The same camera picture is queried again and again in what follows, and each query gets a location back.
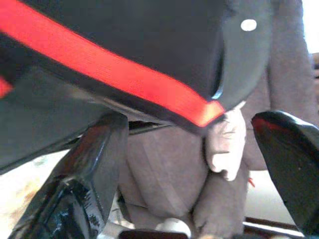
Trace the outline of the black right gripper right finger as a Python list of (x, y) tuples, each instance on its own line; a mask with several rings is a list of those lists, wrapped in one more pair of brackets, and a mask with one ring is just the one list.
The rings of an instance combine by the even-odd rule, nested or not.
[(319, 128), (282, 111), (251, 120), (268, 172), (297, 228), (319, 234)]

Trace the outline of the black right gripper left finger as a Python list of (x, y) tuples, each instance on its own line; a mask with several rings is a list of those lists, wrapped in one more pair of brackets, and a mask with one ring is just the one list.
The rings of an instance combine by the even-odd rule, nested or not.
[(101, 118), (57, 163), (13, 228), (12, 239), (95, 239), (104, 229), (127, 154), (128, 119)]

